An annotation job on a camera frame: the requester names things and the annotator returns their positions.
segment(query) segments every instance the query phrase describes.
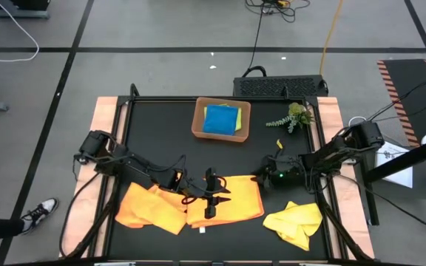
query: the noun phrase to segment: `white paper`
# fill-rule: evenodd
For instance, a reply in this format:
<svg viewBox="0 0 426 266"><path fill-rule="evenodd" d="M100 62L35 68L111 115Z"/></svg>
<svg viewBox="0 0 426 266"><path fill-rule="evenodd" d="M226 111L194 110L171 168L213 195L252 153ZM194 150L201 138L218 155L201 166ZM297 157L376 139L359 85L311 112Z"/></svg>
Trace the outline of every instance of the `white paper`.
<svg viewBox="0 0 426 266"><path fill-rule="evenodd" d="M376 154L376 167L380 166L388 161L393 160L394 158L397 158L401 155L403 155L405 152L407 152L407 149L404 149L402 147L399 147L397 145L394 145L392 143L386 142L382 148L380 148L377 151ZM398 185L403 185L408 188L412 188L413 186L413 168L409 167L407 169L404 169L400 172L397 172L395 174L392 174L388 177L385 177L384 180L387 180L392 183L396 183Z"/></svg>

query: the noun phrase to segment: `blue cloth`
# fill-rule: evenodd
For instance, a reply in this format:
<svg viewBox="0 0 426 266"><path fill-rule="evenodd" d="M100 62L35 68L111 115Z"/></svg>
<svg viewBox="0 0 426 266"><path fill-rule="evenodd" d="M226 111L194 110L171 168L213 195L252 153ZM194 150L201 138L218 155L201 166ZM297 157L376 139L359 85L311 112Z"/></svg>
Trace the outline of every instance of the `blue cloth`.
<svg viewBox="0 0 426 266"><path fill-rule="evenodd" d="M234 135L237 112L237 107L209 104L206 107L203 132L230 136Z"/></svg>

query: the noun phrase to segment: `white sneaker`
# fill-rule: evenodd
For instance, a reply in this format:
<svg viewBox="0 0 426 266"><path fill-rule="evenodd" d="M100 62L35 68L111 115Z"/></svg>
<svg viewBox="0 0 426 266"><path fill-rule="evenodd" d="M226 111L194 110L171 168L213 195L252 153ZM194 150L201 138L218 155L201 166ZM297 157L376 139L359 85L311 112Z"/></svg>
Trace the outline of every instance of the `white sneaker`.
<svg viewBox="0 0 426 266"><path fill-rule="evenodd" d="M22 216L24 228L21 234L26 234L34 230L43 219L48 217L58 207L58 199L51 198L41 202L37 208L27 211L27 214Z"/></svg>

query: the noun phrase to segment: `yellow cloth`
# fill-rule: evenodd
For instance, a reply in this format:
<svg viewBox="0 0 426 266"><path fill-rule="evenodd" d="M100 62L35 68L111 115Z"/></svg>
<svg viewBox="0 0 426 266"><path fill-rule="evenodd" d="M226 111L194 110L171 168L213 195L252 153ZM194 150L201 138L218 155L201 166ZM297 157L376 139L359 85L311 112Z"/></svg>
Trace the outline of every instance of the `yellow cloth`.
<svg viewBox="0 0 426 266"><path fill-rule="evenodd" d="M186 222L181 206L182 195L160 190L157 186L148 191L131 183L116 215L116 221L130 228L156 225L170 233L179 234Z"/></svg>
<svg viewBox="0 0 426 266"><path fill-rule="evenodd" d="M205 114L205 118L206 118L206 106L203 107L203 113ZM236 116L236 128L234 129L235 131L238 131L241 129L241 115L242 115L242 111L241 108L237 108L237 116Z"/></svg>
<svg viewBox="0 0 426 266"><path fill-rule="evenodd" d="M219 193L215 196L231 200L216 205L216 216L205 218L206 200L197 199L187 205L187 224L192 228L211 225L223 225L253 219L264 214L259 186L251 178L254 176L225 177L226 188L231 193Z"/></svg>
<svg viewBox="0 0 426 266"><path fill-rule="evenodd" d="M288 202L284 211L269 214L263 225L279 234L283 240L309 251L309 236L313 235L322 222L322 214L316 203L297 205Z"/></svg>

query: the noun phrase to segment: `wire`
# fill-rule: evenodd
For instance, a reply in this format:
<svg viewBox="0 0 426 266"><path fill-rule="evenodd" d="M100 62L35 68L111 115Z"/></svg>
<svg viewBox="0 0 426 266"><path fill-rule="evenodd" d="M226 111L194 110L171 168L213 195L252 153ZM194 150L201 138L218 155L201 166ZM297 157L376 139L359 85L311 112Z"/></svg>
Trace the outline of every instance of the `wire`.
<svg viewBox="0 0 426 266"><path fill-rule="evenodd" d="M75 181L78 181L77 173L75 173L75 161L76 161L76 159L75 159L75 157L73 157L73 162L72 162L72 174L73 174L73 176L74 176L74 178L75 178Z"/></svg>
<svg viewBox="0 0 426 266"><path fill-rule="evenodd" d="M420 87L424 86L426 84L426 81L423 81L422 83L420 83L419 85L415 86L413 89L411 89L410 91L408 91L407 93L405 93L403 96L399 97L397 100L394 100L392 103L389 103L386 107L381 108L379 111L377 111L374 115L371 115L368 120L371 121L374 118L378 117L379 115L381 115L383 112L389 110L389 108L391 108L392 106L394 106L396 103L400 102L401 100L404 100L405 98L408 97L408 95L410 95L412 92L414 92L415 90L419 89Z"/></svg>
<svg viewBox="0 0 426 266"><path fill-rule="evenodd" d="M29 57L29 58L11 59L11 60L0 59L0 62L2 62L2 63L12 63L12 62L31 61L31 60L33 60L34 57L37 56L38 51L39 51L39 46L38 46L37 41L21 25L19 25L19 23L13 18L13 16L11 15L11 13L9 13L9 11L7 11L6 8L4 8L2 4L0 4L0 8L2 8L8 14L8 16L19 27L19 29L21 29L24 33L26 33L26 35L34 42L35 46L37 47L37 50L35 51L34 55L31 56L31 57Z"/></svg>
<svg viewBox="0 0 426 266"><path fill-rule="evenodd" d="M181 160L183 160L183 163L182 163L182 172L183 172L183 175L184 176L186 176L187 175L187 170L186 170L186 155L185 154L182 154L178 159L177 159L177 162L175 162L174 164L172 164L171 166L167 166L167 167L164 167L164 168L161 168L160 166L156 166L156 165L150 165L150 164L145 164L145 163L143 163L143 162L141 162L138 158L136 158L136 157L132 157L132 156L126 156L126 157L128 157L128 158L131 158L131 159L133 159L133 160L136 160L141 166L143 166L147 171L155 171L155 172L163 172L163 171L168 171L168 170L170 170L170 169L172 169L172 168L174 168ZM111 161L116 161L116 160L118 160L118 159L124 159L125 157L119 157L119 158L115 158L115 159L113 159L113 160L111 160ZM209 190L206 190L206 189L203 189L203 188L201 188L201 187L199 187L199 186L197 186L197 185L195 185L194 183L191 183L190 182L190 180L188 179L188 178L185 178L185 181L189 184L189 185L191 185L191 186L193 186L194 188L196 188L196 189L198 189L198 190L201 190L202 192L204 192L204 193L210 193L210 194L216 194L216 193L220 193L220 192L222 192L222 191L225 191L226 190L226 186L227 186L227 182L226 182L226 179L224 178L224 177L218 177L218 179L221 179L223 182L224 182L224 185L223 185L223 187L221 188L221 189L218 189L218 190L216 190L216 191L209 191Z"/></svg>
<svg viewBox="0 0 426 266"><path fill-rule="evenodd" d="M218 189L218 190L215 190L215 191L209 191L209 190L206 190L206 189L203 189L203 188L201 188L201 187L199 187L199 186L197 186L197 185L195 185L194 183L191 183L190 182L190 180L188 180L188 179L185 179L185 181L189 184L189 185L191 185L192 187L194 187L194 188L196 188L196 189L198 189L198 190L200 190L200 191L202 191L203 193L209 193L209 194L216 194L216 193L221 193L221 192L223 192L223 191L225 191L226 190L226 186L228 185L228 182L226 181L226 178L224 178L224 177L219 177L219 176L217 176L217 178L219 179L219 180L222 180L223 182L224 182L224 185L223 185L223 187L222 188L220 188L220 189ZM185 196L183 199L182 199L182 204L184 204L184 205L188 205L188 204L190 204L190 203L193 203L195 200L197 200L198 199L198 197L194 197L194 196Z"/></svg>
<svg viewBox="0 0 426 266"><path fill-rule="evenodd" d="M350 180L350 181L352 181L352 182L354 182L354 183L356 183L359 187L364 188L367 192L369 192L369 193L373 194L374 196L378 196L379 198L383 199L383 200L384 200L384 201L386 201L387 203L391 204L393 207L397 208L399 211L403 212L404 214L407 214L408 216L410 216L410 217L414 218L415 220L417 220L418 222L420 222L421 224L423 224L423 225L425 225L425 226L426 226L426 221L424 221L424 220L422 220L422 219L418 218L417 216L415 216L415 215L411 214L410 212L408 212L408 211L404 210L403 208L399 207L399 206L398 206L397 204L395 204L394 202L391 202L389 199L387 199L387 198L385 198L385 197L381 196L380 194L378 194L378 193L376 193L376 192L372 191L371 189L367 188L365 185L361 185L361 184L359 184L356 180L354 180L354 179L352 179L352 178L350 178L350 177L345 177L344 175L341 175L341 174L339 174L338 176L339 176L339 177L342 177L342 178L345 178L345 179L347 179L347 180Z"/></svg>
<svg viewBox="0 0 426 266"><path fill-rule="evenodd" d="M353 122L353 120L355 120L355 119L357 119L357 118L360 118L360 119L363 119L364 121L366 121L366 117L356 116L356 117L351 118L351 119L348 121L348 126L351 126L351 122Z"/></svg>
<svg viewBox="0 0 426 266"><path fill-rule="evenodd" d="M310 180L307 180L308 179L307 175L305 175L305 190L309 194L322 193L330 185L331 179L333 178L333 175L329 174L329 175L325 176L326 184L324 186L321 186L321 183L318 183L318 181L320 181L321 177L318 180L316 180L317 182L314 182L313 170L314 170L314 168L312 167L310 169L310 175L309 175Z"/></svg>
<svg viewBox="0 0 426 266"><path fill-rule="evenodd" d="M334 13L333 22L331 23L331 28L328 31L328 35L326 36L325 45L323 46L322 59L319 62L320 75L323 75L323 64L325 63L326 49L328 48L328 42L330 41L331 35L333 34L334 27L337 23L339 12L341 12L342 5L343 5L343 0L339 0L337 11Z"/></svg>
<svg viewBox="0 0 426 266"><path fill-rule="evenodd" d="M256 54L257 39L259 38L260 23L263 20L263 11L264 11L264 3L261 5L261 8L260 8L259 25L257 26L256 41L254 42L254 48L252 50L251 63L249 63L248 69L251 68L252 62L254 61L254 55Z"/></svg>
<svg viewBox="0 0 426 266"><path fill-rule="evenodd" d="M62 225L62 231L60 232L60 238L58 240L58 251L60 251L60 254L62 257L66 257L67 255L64 252L63 247L63 240L64 240L64 234L65 234L65 228L67 226L68 217L70 215L70 212L72 211L72 205L77 199L78 195L95 180L95 178L100 175L100 173L96 173L88 182L85 183L80 189L78 189L77 193L75 193L75 196L73 196L72 200L70 201L70 204L68 205L67 213L65 214L64 224Z"/></svg>
<svg viewBox="0 0 426 266"><path fill-rule="evenodd" d="M295 7L292 8L291 7L291 3L292 1L282 1L282 2L286 2L287 6L282 6L279 5L277 2L278 1L274 1L274 0L263 0L262 4L255 4L252 0L245 0L244 1L244 6L246 7L247 10L249 10L250 12L260 15L260 14L264 14L267 16L270 15L274 15L279 13L282 16L282 19L288 23L294 23L295 22L295 15L296 15L296 10L300 9L300 8L304 8L310 5L310 1L309 0L302 0L305 2L305 5L300 6L300 7ZM261 8L261 12L257 12L251 9L251 7L262 7Z"/></svg>
<svg viewBox="0 0 426 266"><path fill-rule="evenodd" d="M417 114L423 112L424 110L426 110L426 107L420 109L419 111L413 112L412 114L407 115L407 117L411 117L412 115L417 115ZM400 118L400 117L401 116L397 115L395 117L387 117L387 118L378 119L378 120L375 120L374 122L379 122L379 121L384 121L384 120L389 120L389 119L394 119L394 118Z"/></svg>

